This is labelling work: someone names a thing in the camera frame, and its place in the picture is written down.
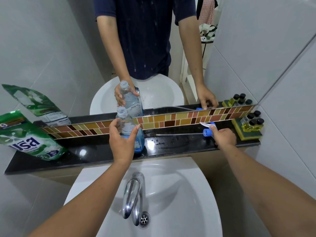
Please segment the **person's right hand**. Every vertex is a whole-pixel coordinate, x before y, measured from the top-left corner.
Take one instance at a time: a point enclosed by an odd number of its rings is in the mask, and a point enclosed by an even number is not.
[[[219,149],[222,149],[227,145],[236,145],[236,135],[231,129],[226,128],[218,131],[213,125],[210,125],[210,129],[213,132],[215,144],[218,145]]]
[[[140,125],[134,127],[128,139],[121,137],[117,130],[118,127],[119,118],[116,118],[110,124],[109,143],[113,153],[114,163],[119,163],[128,168],[134,156],[135,139]]]
[[[136,92],[135,90],[135,86],[134,86],[134,83],[131,79],[129,80],[126,80],[128,82],[128,84],[130,85],[130,89],[132,91],[132,93],[135,95],[135,96],[139,96],[139,94]],[[114,96],[116,98],[116,101],[118,103],[118,107],[119,106],[125,106],[125,101],[123,100],[123,96],[122,94],[120,93],[120,89],[121,89],[121,86],[120,84],[118,84],[115,88],[115,91],[114,91]]]

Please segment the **faucet spout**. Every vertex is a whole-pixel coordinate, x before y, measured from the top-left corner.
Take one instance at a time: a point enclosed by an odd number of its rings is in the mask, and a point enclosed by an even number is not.
[[[140,223],[143,212],[143,196],[145,189],[145,177],[141,172],[134,172],[125,187],[123,196],[122,215],[127,219],[132,214],[135,226]]]

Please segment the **human arm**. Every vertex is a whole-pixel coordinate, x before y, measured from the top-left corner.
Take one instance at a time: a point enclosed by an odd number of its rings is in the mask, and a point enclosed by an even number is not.
[[[316,200],[281,175],[243,153],[230,129],[211,127],[218,147],[253,208],[275,237],[316,236]]]
[[[133,94],[139,96],[135,90],[134,83],[128,73],[123,50],[119,42],[118,29],[116,24],[116,17],[112,16],[98,16],[97,17],[98,28],[100,31],[102,42],[105,46],[106,52],[115,68],[120,81],[126,80]],[[120,93],[120,85],[115,87],[114,95],[118,106],[125,106],[125,101]]]
[[[215,95],[204,84],[201,38],[196,16],[180,20],[179,32],[202,108],[207,109],[207,101],[210,101],[212,107],[215,108],[218,106],[218,101]]]
[[[139,125],[128,139],[116,129],[118,120],[110,124],[110,147],[113,164],[89,187],[69,201],[58,212],[34,230],[29,237],[91,237],[96,236],[109,211],[117,189],[134,155]]]

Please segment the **navy blue t-shirt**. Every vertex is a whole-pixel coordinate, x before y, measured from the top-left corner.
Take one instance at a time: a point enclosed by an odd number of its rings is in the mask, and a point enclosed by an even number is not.
[[[130,76],[147,79],[171,63],[172,10],[175,24],[195,16],[195,0],[93,0],[98,16],[116,17]]]

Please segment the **black bottle cap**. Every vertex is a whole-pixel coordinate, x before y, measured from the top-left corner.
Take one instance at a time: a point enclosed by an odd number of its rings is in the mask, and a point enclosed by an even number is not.
[[[249,121],[249,125],[255,125],[255,124],[257,124],[257,121],[256,121],[256,120],[251,120],[251,121]]]
[[[239,99],[238,104],[242,105],[243,103],[245,103],[245,100],[244,99]]]
[[[252,100],[251,99],[246,100],[245,104],[246,105],[251,105],[252,104]]]
[[[253,113],[249,113],[248,115],[247,115],[247,118],[248,119],[253,119],[255,117],[255,114],[253,114]]]
[[[246,97],[246,94],[245,94],[245,93],[241,93],[241,94],[239,95],[239,98],[240,98],[240,99],[245,99],[245,97]]]
[[[262,125],[263,123],[264,123],[264,119],[262,119],[262,118],[257,119],[258,125]]]
[[[235,99],[235,100],[238,100],[238,99],[239,99],[239,95],[238,95],[238,94],[235,94],[235,95],[234,95],[234,99]]]
[[[255,114],[255,117],[258,117],[258,116],[261,115],[261,112],[260,111],[255,111],[254,114]]]

